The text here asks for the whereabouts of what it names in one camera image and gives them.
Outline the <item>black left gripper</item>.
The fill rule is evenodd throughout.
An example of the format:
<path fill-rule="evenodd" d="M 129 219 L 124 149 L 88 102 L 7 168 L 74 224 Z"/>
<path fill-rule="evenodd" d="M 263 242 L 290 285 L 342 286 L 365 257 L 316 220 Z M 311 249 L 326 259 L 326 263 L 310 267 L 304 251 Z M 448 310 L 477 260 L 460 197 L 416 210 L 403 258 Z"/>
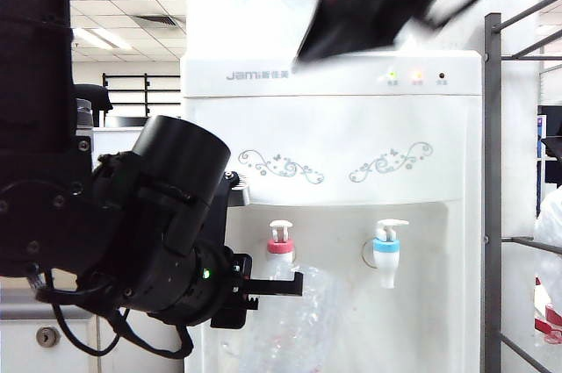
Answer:
<path fill-rule="evenodd" d="M 252 258 L 233 254 L 226 282 L 226 294 L 219 310 L 211 317 L 212 328 L 243 328 L 248 311 L 256 311 L 261 296 L 301 296 L 303 274 L 295 272 L 292 280 L 250 279 Z"/>

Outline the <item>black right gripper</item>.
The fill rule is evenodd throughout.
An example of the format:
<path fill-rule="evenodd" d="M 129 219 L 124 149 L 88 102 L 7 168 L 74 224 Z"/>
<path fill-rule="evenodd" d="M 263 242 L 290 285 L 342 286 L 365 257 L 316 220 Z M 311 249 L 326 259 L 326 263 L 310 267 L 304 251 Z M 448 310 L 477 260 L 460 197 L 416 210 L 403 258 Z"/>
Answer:
<path fill-rule="evenodd" d="M 400 30 L 393 0 L 318 0 L 296 61 L 389 47 Z"/>

